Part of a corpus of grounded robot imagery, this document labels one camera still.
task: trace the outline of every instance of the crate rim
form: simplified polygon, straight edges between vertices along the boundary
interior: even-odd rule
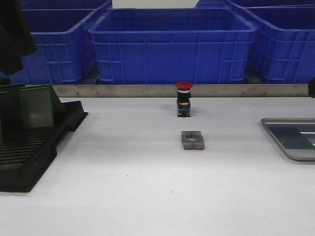
[[[97,10],[90,10],[90,9],[24,9],[23,11],[88,11],[89,13],[82,18],[79,22],[77,22],[74,26],[72,26],[70,29],[66,31],[60,31],[60,32],[31,32],[32,35],[65,35],[68,33],[73,33],[78,27],[83,25],[86,21],[88,21],[93,15],[97,13]]]
[[[261,23],[269,26],[273,30],[278,30],[278,31],[285,31],[285,32],[315,32],[315,29],[283,29],[280,27],[275,26],[274,24],[271,24],[270,22],[264,20],[263,18],[257,16],[255,13],[251,12],[250,9],[270,9],[271,7],[248,7],[248,8],[243,8],[243,10],[255,18],[256,20],[259,20]],[[289,9],[313,9],[315,11],[315,7],[272,7],[273,9],[279,8],[289,8]]]
[[[234,30],[155,30],[155,31],[98,31],[96,28],[101,24],[101,22],[113,11],[135,11],[135,10],[165,10],[165,11],[176,11],[176,10],[189,10],[189,11],[228,11],[230,14],[242,21],[249,29],[234,29]],[[228,8],[146,8],[146,9],[137,9],[137,8],[115,8],[108,10],[104,15],[102,15],[90,28],[90,33],[95,34],[117,34],[117,33],[131,33],[131,34],[140,34],[140,33],[213,33],[213,32],[255,32],[257,28],[251,24],[249,21],[245,20],[242,16],[236,14],[234,11]]]

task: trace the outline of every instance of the black fabric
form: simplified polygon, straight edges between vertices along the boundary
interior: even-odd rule
[[[0,0],[0,70],[7,75],[22,70],[22,56],[35,50],[19,0]]]

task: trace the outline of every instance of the stainless steel tray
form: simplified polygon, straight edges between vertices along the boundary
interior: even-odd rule
[[[261,122],[289,158],[315,161],[315,119],[264,118]]]

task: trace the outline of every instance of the blue plastic crate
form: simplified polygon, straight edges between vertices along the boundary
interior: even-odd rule
[[[244,8],[249,7],[314,7],[315,0],[225,0],[236,13],[244,16]]]
[[[255,28],[227,9],[114,9],[90,32],[103,84],[239,84]]]
[[[88,32],[95,22],[95,11],[24,10],[23,13],[37,50],[23,57],[24,69],[9,76],[12,83],[79,84],[95,62]]]
[[[195,8],[225,8],[225,0],[200,0]]]
[[[98,14],[112,7],[112,0],[22,0],[23,9],[88,9]]]
[[[308,83],[315,77],[315,8],[251,8],[258,26],[249,63],[267,83]]]

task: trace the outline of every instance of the white table surface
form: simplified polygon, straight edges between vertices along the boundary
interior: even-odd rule
[[[62,99],[63,102],[78,99]],[[28,194],[0,193],[1,236],[314,236],[315,165],[262,118],[314,118],[310,98],[84,98],[89,115]],[[200,130],[205,150],[183,150]]]

